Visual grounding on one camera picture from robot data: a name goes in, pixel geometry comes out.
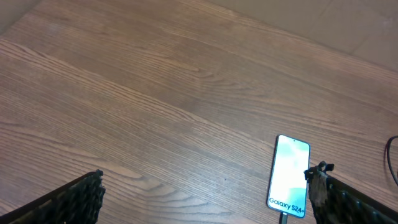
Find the samsung galaxy phone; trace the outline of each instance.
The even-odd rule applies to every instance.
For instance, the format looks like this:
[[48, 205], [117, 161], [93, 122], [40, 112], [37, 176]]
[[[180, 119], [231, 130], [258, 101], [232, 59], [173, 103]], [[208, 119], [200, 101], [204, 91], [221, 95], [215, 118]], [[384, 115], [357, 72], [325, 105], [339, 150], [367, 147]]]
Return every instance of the samsung galaxy phone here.
[[279, 135], [268, 193], [268, 206], [299, 218], [305, 215], [307, 181], [304, 171], [310, 162], [310, 145]]

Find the black wire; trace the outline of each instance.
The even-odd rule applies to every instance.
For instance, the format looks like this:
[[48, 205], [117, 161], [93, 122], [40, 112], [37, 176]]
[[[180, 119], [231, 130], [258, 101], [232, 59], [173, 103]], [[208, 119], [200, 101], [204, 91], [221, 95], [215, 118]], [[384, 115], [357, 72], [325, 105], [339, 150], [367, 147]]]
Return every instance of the black wire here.
[[396, 138], [398, 138], [398, 136], [394, 136], [394, 137], [391, 137], [390, 139], [388, 139], [388, 142], [387, 142], [387, 144], [386, 144], [386, 154], [387, 154], [388, 167], [390, 168], [390, 172], [391, 172], [392, 178], [394, 178], [394, 181], [395, 181], [396, 184], [398, 185], [398, 179], [397, 179], [396, 174], [395, 174], [394, 171], [392, 170], [391, 160], [390, 160], [390, 147], [391, 147], [391, 143], [392, 143], [392, 140], [394, 140], [394, 139], [396, 139]]

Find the phone screen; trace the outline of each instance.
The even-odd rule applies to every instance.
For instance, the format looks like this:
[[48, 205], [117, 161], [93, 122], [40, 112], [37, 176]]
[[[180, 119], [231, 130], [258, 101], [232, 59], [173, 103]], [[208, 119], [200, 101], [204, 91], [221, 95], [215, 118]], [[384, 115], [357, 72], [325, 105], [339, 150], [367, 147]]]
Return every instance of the phone screen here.
[[310, 161], [310, 145], [279, 135], [268, 194], [268, 206], [303, 218], [307, 198], [304, 171]]

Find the wooden table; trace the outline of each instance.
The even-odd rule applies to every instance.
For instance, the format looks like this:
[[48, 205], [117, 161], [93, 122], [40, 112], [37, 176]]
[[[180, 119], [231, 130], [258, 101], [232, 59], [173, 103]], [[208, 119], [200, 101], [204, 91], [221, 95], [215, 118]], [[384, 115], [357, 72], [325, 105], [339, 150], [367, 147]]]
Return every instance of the wooden table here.
[[398, 210], [395, 72], [200, 0], [43, 0], [0, 36], [1, 214], [100, 168], [100, 223], [277, 223], [278, 134]]

